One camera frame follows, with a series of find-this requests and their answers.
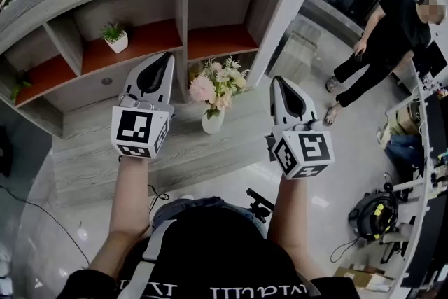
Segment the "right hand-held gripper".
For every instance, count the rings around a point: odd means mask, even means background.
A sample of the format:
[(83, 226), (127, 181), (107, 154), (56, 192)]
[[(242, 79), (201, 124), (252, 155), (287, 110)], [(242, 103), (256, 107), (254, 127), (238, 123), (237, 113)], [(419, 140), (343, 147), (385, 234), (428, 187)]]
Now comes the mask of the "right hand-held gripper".
[(329, 131), (316, 119), (313, 100), (283, 76), (275, 76), (269, 90), (274, 120), (271, 134), (265, 137), (269, 160), (288, 180), (319, 175), (335, 162), (335, 154)]

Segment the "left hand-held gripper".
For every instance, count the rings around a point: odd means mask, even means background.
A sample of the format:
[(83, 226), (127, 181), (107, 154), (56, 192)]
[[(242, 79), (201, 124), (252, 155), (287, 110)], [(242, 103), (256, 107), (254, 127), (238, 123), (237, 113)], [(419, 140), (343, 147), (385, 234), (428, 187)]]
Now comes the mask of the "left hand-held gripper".
[[(133, 68), (124, 94), (112, 108), (111, 143), (119, 155), (156, 158), (169, 131), (174, 107), (169, 103), (174, 77), (174, 55), (151, 56)], [(150, 99), (141, 101), (137, 97)]]

